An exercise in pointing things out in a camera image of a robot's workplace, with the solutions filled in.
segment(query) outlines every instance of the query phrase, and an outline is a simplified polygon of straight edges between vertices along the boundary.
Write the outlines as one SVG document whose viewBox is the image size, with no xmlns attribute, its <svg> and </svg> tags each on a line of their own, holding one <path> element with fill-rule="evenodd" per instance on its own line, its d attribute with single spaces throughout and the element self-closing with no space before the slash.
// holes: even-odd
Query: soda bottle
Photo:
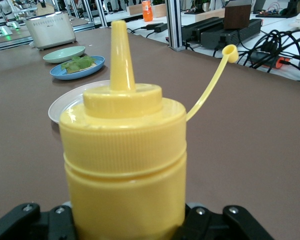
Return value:
<svg viewBox="0 0 300 240">
<path fill-rule="evenodd" d="M 145 22 L 151 22 L 154 19 L 150 0 L 142 1 L 142 14 Z"/>
</svg>

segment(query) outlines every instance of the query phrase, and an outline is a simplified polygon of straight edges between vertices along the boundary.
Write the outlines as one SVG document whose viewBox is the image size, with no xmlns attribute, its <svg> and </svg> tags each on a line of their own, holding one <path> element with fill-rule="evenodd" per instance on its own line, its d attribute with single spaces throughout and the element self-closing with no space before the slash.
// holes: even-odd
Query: green food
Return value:
<svg viewBox="0 0 300 240">
<path fill-rule="evenodd" d="M 90 56 L 73 56 L 71 61 L 61 64 L 61 69 L 66 69 L 68 74 L 72 74 L 91 67 L 93 63 L 95 63 L 95 59 Z"/>
</svg>

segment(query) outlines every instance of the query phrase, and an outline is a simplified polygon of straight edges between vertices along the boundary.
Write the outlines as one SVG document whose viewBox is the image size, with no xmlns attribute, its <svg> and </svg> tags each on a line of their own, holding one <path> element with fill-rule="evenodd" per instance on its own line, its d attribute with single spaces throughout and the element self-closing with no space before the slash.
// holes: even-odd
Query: white toaster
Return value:
<svg viewBox="0 0 300 240">
<path fill-rule="evenodd" d="M 76 35 L 66 11 L 31 17 L 24 23 L 35 47 L 40 50 L 76 41 Z"/>
</svg>

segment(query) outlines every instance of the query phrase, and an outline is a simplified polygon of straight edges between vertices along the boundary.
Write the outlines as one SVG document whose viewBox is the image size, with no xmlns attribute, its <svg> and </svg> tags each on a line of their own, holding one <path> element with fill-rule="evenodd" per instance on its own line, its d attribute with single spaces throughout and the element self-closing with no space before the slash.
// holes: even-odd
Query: black power strip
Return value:
<svg viewBox="0 0 300 240">
<path fill-rule="evenodd" d="M 160 26 L 164 24 L 163 22 L 159 22 L 159 23 L 152 23 L 152 24 L 148 24 L 146 26 L 142 26 L 141 29 L 145 29 L 145 30 L 155 30 L 155 28 L 157 26 Z"/>
<path fill-rule="evenodd" d="M 160 25 L 158 25 L 154 28 L 154 32 L 155 33 L 161 33 L 161 32 L 163 32 L 164 30 L 167 30 L 167 29 L 168 29 L 168 24 L 162 23 L 162 24 L 160 24 Z"/>
</svg>

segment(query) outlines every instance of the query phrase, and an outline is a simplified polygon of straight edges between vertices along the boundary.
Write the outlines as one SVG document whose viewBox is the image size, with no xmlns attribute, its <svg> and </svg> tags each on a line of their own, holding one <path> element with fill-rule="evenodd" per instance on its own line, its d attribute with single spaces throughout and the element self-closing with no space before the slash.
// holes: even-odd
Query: brown table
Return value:
<svg viewBox="0 0 300 240">
<path fill-rule="evenodd" d="M 26 202 L 42 211 L 69 200 L 58 125 L 48 108 L 76 87 L 110 78 L 108 28 L 77 32 L 77 42 L 39 51 L 0 51 L 0 217 Z M 129 34 L 138 83 L 189 110 L 220 60 Z M 105 66 L 88 77 L 54 79 L 42 57 L 82 45 Z M 187 202 L 221 213 L 245 207 L 278 240 L 300 240 L 300 82 L 228 64 L 202 109 L 187 123 Z"/>
</svg>

